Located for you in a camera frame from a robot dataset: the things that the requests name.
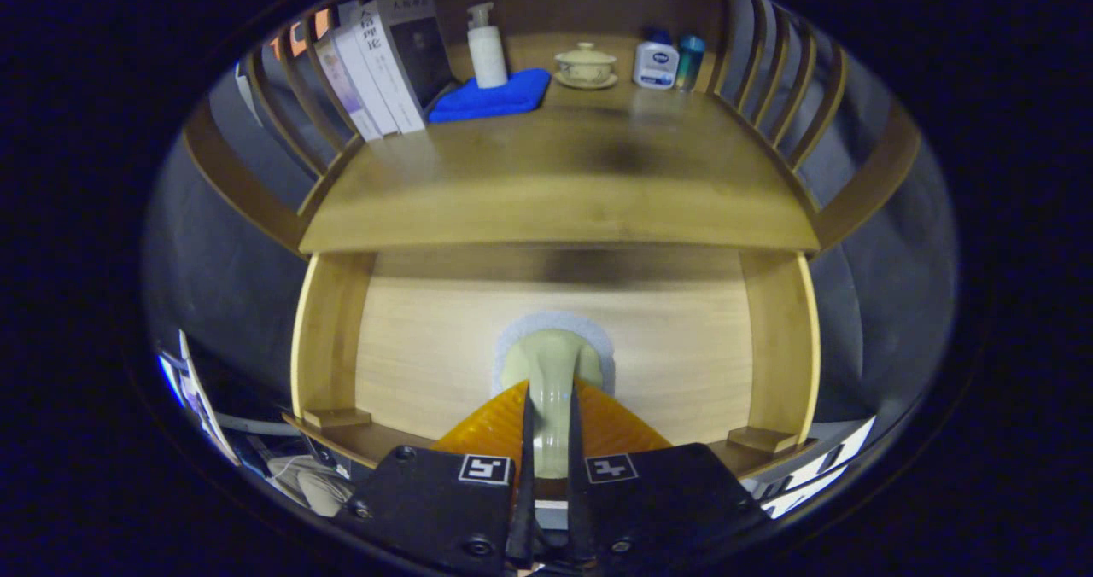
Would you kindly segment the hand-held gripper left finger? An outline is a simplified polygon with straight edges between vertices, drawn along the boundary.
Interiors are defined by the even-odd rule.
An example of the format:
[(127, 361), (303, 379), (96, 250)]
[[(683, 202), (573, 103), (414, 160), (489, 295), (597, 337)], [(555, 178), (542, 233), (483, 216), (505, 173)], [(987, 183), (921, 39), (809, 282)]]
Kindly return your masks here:
[(432, 448), (399, 445), (338, 525), (414, 564), (459, 576), (534, 566), (534, 407), (528, 382), (490, 399)]

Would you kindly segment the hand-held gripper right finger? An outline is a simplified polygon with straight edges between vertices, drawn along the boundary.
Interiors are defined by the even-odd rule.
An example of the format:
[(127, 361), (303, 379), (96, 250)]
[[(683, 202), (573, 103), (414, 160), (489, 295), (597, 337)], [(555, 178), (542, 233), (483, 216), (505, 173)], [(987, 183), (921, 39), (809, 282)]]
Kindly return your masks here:
[(581, 576), (698, 573), (753, 545), (769, 515), (703, 441), (663, 447), (604, 391), (571, 395), (571, 565)]

